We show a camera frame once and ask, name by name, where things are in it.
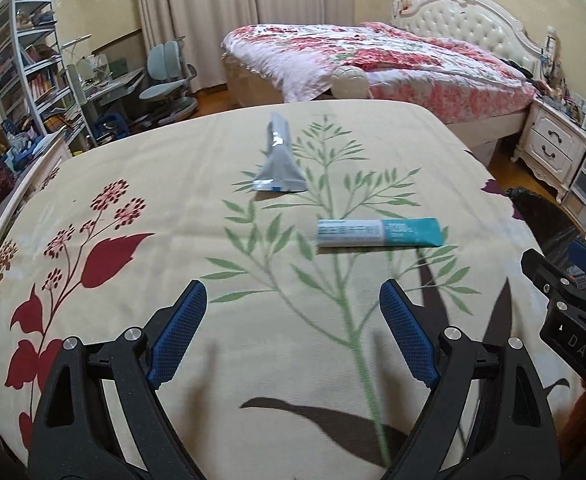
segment bed frame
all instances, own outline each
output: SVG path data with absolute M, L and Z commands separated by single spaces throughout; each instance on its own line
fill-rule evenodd
M 501 59 L 511 59 L 539 78 L 541 48 L 526 35 L 522 22 L 491 0 L 412 0 L 403 9 L 403 0 L 393 0 L 391 24 L 423 38 L 456 38 L 476 44 Z M 223 54 L 231 96 L 243 107 L 284 102 L 280 90 L 268 78 L 244 66 L 228 53 Z M 330 94 L 319 99 L 366 99 L 358 80 L 335 77 Z M 468 123 L 447 124 L 485 165 L 497 141 L 522 131 L 528 110 L 508 116 Z

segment screw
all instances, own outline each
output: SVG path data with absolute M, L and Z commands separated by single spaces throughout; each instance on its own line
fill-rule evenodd
M 449 326 L 444 330 L 444 335 L 449 339 L 457 341 L 462 337 L 462 332 L 460 332 L 460 330 L 458 330 L 454 326 Z
M 522 341 L 520 339 L 518 339 L 517 337 L 510 337 L 509 338 L 509 346 L 513 349 L 519 350 L 524 345 L 523 345 Z
M 137 327 L 129 328 L 124 332 L 124 339 L 127 341 L 137 341 L 142 336 L 142 331 Z
M 73 348 L 75 348 L 77 346 L 77 338 L 76 337 L 68 337 L 68 338 L 64 339 L 64 344 L 62 346 L 64 346 L 65 350 L 72 350 Z

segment pink bed sheet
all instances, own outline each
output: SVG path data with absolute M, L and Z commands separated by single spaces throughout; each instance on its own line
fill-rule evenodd
M 318 97 L 340 66 L 363 69 L 373 98 L 420 105 L 444 123 L 511 114 L 535 95 L 520 72 L 478 46 L 383 23 L 251 25 L 230 33 L 223 46 L 270 78 L 286 102 Z

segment nightstand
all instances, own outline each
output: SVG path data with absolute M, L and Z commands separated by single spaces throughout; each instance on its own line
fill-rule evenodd
M 511 160 L 521 158 L 539 180 L 558 190 L 562 202 L 586 153 L 586 131 L 559 110 L 535 99 Z

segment teal and white tube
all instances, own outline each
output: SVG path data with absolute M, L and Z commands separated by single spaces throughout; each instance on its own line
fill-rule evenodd
M 435 218 L 393 220 L 319 220 L 318 247 L 440 247 Z

